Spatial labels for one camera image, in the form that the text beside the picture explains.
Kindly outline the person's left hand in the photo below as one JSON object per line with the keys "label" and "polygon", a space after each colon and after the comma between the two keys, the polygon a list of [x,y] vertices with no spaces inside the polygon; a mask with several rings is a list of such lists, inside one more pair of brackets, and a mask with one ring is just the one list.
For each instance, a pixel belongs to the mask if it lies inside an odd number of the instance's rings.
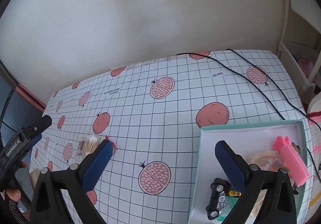
{"label": "person's left hand", "polygon": [[19,189],[16,189],[16,190],[7,189],[5,191],[5,194],[14,202],[18,202],[21,198],[21,192]]}

